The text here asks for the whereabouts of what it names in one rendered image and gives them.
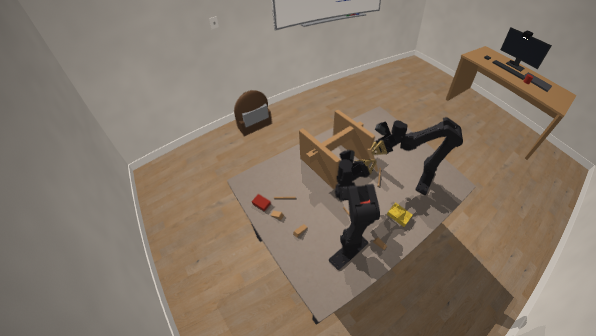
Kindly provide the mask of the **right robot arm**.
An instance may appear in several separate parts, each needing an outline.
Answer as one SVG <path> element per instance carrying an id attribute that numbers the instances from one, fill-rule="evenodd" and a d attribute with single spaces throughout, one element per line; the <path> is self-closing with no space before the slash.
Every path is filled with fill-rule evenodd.
<path id="1" fill-rule="evenodd" d="M 433 179 L 433 175 L 435 175 L 437 167 L 439 166 L 441 161 L 448 155 L 448 153 L 452 149 L 463 144 L 461 127 L 448 117 L 443 118 L 443 121 L 435 126 L 408 134 L 406 134 L 407 124 L 399 120 L 394 121 L 391 131 L 392 134 L 390 133 L 390 130 L 386 122 L 382 122 L 376 125 L 375 130 L 381 135 L 385 135 L 387 133 L 385 136 L 379 138 L 378 140 L 389 139 L 390 143 L 393 143 L 395 141 L 396 145 L 401 142 L 400 148 L 406 151 L 416 149 L 418 146 L 425 142 L 440 137 L 445 137 L 444 141 L 438 147 L 438 149 L 430 157 L 427 157 L 424 161 L 424 176 L 422 173 L 422 176 L 416 187 L 416 191 L 420 192 L 423 195 L 427 194 Z"/>

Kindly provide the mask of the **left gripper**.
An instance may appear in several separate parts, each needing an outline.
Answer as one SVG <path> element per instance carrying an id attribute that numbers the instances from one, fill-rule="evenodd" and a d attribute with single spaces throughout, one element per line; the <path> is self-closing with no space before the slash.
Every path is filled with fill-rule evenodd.
<path id="1" fill-rule="evenodd" d="M 373 163 L 373 165 L 371 166 L 371 168 L 369 168 L 368 166 L 369 166 L 369 164 L 370 164 L 371 162 L 374 162 L 374 163 Z M 359 177 L 366 177 L 366 178 L 367 178 L 367 177 L 368 177 L 368 176 L 369 176 L 369 175 L 372 173 L 372 171 L 373 171 L 373 168 L 374 168 L 375 164 L 377 163 L 377 161 L 376 161 L 376 160 L 370 160 L 370 159 L 368 159 L 368 161 L 367 161 L 367 162 L 366 162 L 366 161 L 364 161 L 364 160 L 356 160 L 356 161 L 354 161 L 354 163 L 360 163 L 360 166 L 361 166 L 361 168 L 362 168 L 362 171 L 361 171 L 360 173 L 356 174 L 355 176 L 353 176 L 353 174 L 352 174 L 353 181 L 354 181 L 355 179 L 359 178 Z M 365 163 L 365 164 L 364 164 L 364 163 Z M 366 172 L 367 172 L 367 173 L 366 173 Z"/>

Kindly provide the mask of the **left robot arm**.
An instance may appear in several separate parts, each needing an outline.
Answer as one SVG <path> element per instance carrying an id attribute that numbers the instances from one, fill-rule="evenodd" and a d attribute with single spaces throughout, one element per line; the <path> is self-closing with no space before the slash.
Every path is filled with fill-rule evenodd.
<path id="1" fill-rule="evenodd" d="M 335 191 L 336 198 L 339 198 L 340 201 L 348 200 L 351 224 L 349 228 L 344 229 L 343 235 L 340 236 L 340 242 L 344 251 L 341 248 L 329 258 L 329 262 L 337 270 L 340 270 L 368 244 L 368 241 L 362 236 L 362 234 L 367 226 L 374 223 L 375 220 L 379 220 L 380 218 L 380 208 L 374 184 L 356 186 L 355 183 L 352 182 L 353 177 L 351 176 L 352 174 L 355 176 L 362 171 L 360 163 L 353 163 L 355 154 L 354 151 L 347 150 L 343 151 L 342 153 L 339 154 L 341 158 L 337 175 L 337 182 L 338 180 L 339 182 L 336 184 Z M 347 187 L 352 188 L 348 188 L 347 192 Z M 368 193 L 370 194 L 370 198 Z M 370 203 L 360 203 L 366 201 L 370 201 Z"/>

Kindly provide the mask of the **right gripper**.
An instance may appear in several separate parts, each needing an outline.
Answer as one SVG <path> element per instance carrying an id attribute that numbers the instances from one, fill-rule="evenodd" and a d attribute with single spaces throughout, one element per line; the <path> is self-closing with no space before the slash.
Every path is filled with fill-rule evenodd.
<path id="1" fill-rule="evenodd" d="M 379 142 L 380 141 L 380 142 Z M 386 145 L 385 145 L 386 144 Z M 392 145 L 392 148 L 391 148 Z M 389 139 L 381 139 L 373 142 L 371 149 L 373 150 L 371 153 L 372 155 L 381 155 L 381 154 L 388 154 L 390 151 L 393 151 L 393 147 L 395 146 L 395 141 L 390 143 Z M 375 148 L 374 148 L 375 147 Z M 374 149 L 373 149 L 374 148 Z M 389 149 L 390 148 L 390 149 Z M 376 153 L 375 153 L 376 151 Z"/>

